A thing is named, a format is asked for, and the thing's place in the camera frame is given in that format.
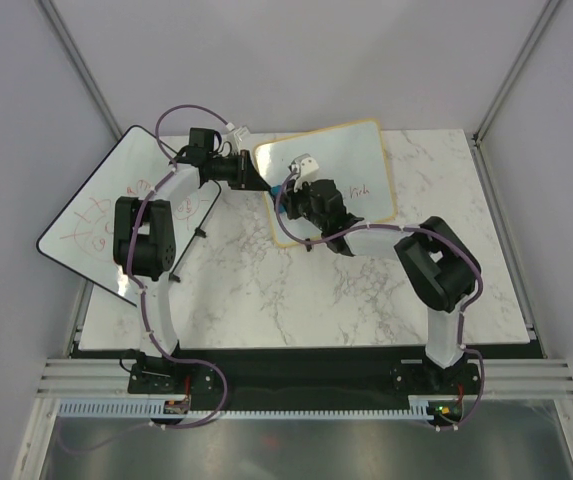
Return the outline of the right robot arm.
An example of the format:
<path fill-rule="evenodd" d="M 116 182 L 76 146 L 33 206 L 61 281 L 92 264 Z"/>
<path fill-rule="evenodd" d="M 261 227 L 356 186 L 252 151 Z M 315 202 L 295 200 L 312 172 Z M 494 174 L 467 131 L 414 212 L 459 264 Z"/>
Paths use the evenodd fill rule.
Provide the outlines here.
<path fill-rule="evenodd" d="M 332 180 L 297 183 L 291 174 L 273 189 L 280 227 L 284 219 L 304 219 L 321 234 L 318 240 L 292 240 L 312 247 L 324 244 L 347 257 L 396 259 L 410 285 L 427 308 L 428 340 L 425 355 L 431 362 L 423 370 L 425 386 L 446 394 L 457 386 L 455 366 L 464 357 L 464 311 L 482 293 L 481 266 L 470 250 L 439 216 L 418 225 L 368 223 L 351 214 Z"/>

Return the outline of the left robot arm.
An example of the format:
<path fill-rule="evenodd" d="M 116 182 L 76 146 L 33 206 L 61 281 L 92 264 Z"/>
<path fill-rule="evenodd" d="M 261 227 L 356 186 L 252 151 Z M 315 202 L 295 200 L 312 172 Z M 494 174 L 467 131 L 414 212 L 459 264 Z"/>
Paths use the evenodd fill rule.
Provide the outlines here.
<path fill-rule="evenodd" d="M 230 142 L 220 153 L 211 129 L 193 128 L 188 144 L 170 158 L 165 174 L 144 197 L 122 196 L 114 207 L 113 259 L 134 285 L 143 324 L 140 349 L 168 360 L 157 362 L 150 382 L 164 394 L 184 385 L 185 371 L 170 361 L 179 338 L 170 311 L 170 273 L 177 245 L 173 211 L 206 183 L 225 182 L 232 190 L 268 192 L 269 184 L 253 165 L 251 154 Z"/>

